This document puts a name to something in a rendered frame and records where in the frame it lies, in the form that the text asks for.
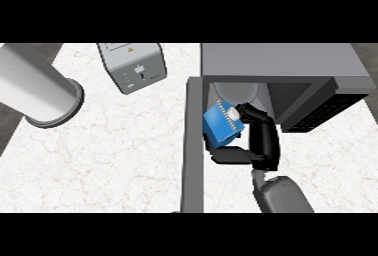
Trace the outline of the blue milk carton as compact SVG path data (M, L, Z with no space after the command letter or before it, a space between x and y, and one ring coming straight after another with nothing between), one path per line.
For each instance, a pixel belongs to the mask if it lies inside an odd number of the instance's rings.
M219 101L204 113L204 133L211 146L226 146L244 130L241 115L229 102Z

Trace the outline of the grey toaster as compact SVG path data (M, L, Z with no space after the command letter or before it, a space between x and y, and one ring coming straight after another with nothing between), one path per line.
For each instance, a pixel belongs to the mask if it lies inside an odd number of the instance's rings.
M99 43L106 73L123 94L130 94L167 78L158 43Z

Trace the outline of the grey microwave door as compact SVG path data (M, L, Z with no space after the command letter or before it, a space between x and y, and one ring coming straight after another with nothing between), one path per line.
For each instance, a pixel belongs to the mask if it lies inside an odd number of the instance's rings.
M186 84L186 114L182 168L182 213L204 212L202 78Z

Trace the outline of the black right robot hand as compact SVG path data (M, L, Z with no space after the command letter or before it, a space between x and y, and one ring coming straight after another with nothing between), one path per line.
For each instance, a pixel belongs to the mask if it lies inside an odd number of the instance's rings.
M250 125L250 146L247 149L239 146L214 148L210 140L205 140L211 160L217 164L253 165L257 170L276 171L281 145L275 120L250 103L238 104L236 111L241 115L241 122Z

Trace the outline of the white paper towel roll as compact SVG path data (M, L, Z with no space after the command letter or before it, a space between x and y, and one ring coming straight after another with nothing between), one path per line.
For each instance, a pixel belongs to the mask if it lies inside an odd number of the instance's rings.
M43 129L62 125L83 106L80 83L25 43L0 43L0 102Z

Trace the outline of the grey microwave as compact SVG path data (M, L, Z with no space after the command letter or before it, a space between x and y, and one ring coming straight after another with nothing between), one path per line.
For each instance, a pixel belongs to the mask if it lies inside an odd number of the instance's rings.
M201 76L211 93L266 111L285 133L310 132L377 90L347 43L204 43Z

